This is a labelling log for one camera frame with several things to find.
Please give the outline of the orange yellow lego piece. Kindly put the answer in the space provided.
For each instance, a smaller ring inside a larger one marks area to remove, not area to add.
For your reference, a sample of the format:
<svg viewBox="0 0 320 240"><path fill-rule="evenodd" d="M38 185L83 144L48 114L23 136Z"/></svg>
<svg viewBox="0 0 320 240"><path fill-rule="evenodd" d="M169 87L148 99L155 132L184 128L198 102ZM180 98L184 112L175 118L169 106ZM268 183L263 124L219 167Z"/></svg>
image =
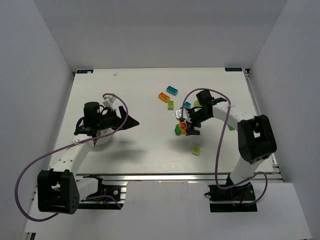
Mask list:
<svg viewBox="0 0 320 240"><path fill-rule="evenodd" d="M186 134L187 133L187 125L186 125L186 122L185 121L180 121L178 123L178 126L179 126L179 129L180 129L180 133L181 134Z"/></svg>

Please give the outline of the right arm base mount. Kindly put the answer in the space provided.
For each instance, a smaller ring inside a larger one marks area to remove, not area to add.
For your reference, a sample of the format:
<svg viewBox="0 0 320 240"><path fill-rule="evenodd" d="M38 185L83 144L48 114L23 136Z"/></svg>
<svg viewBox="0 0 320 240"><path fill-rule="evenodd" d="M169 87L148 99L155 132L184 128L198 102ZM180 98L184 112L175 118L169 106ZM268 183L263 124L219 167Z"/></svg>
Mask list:
<svg viewBox="0 0 320 240"><path fill-rule="evenodd" d="M234 187L222 190L216 185L209 185L204 194L209 199L211 213L253 213L257 212L257 204L253 185Z"/></svg>

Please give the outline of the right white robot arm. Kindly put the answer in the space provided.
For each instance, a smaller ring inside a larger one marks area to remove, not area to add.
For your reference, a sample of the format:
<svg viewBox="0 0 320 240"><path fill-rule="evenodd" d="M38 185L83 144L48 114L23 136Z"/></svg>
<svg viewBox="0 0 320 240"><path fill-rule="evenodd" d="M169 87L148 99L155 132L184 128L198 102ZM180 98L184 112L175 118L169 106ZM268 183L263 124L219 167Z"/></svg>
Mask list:
<svg viewBox="0 0 320 240"><path fill-rule="evenodd" d="M202 122L211 118L223 121L215 157L215 164L218 165L226 127L233 127L237 131L240 158L229 175L231 185L217 183L216 186L221 190L229 190L245 185L259 174L259 165L277 151L269 118L264 114L253 116L237 109L223 93L219 98L214 98L212 89L196 88L194 91L201 107L199 110L181 108L180 120L186 122L186 135L200 135Z"/></svg>

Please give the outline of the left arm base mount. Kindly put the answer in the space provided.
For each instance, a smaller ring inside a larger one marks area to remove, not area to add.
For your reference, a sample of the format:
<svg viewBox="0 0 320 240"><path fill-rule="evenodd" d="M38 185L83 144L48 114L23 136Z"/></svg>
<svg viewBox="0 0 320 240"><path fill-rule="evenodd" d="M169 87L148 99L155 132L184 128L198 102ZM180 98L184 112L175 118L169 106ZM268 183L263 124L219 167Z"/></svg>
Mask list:
<svg viewBox="0 0 320 240"><path fill-rule="evenodd" d="M120 210L126 199L127 187L125 185L101 185L100 192L93 193L81 200L80 210Z"/></svg>

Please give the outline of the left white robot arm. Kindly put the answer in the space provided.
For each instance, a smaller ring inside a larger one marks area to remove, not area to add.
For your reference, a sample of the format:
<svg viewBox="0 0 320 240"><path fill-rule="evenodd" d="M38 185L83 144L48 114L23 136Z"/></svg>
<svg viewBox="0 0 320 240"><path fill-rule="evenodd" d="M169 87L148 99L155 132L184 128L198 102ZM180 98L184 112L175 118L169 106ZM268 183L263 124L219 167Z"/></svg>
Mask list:
<svg viewBox="0 0 320 240"><path fill-rule="evenodd" d="M37 176L38 209L41 212L74 214L79 203L88 196L101 193L101 182L96 177L76 180L77 172L95 146L105 145L116 130L127 130L140 123L129 116L123 106L119 113L106 106L102 113L98 102L84 104L83 117L76 123L72 146L49 170Z"/></svg>

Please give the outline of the dark green lego stud piece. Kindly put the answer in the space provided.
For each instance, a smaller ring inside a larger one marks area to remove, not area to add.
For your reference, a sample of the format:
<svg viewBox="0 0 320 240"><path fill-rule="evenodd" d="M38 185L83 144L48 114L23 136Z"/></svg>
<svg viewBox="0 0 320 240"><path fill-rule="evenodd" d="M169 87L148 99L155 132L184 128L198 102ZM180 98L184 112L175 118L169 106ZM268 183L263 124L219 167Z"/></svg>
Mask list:
<svg viewBox="0 0 320 240"><path fill-rule="evenodd" d="M179 136L181 134L181 129L180 129L180 126L179 124L176 124L175 125L175 128L174 128L174 132L177 136Z"/></svg>

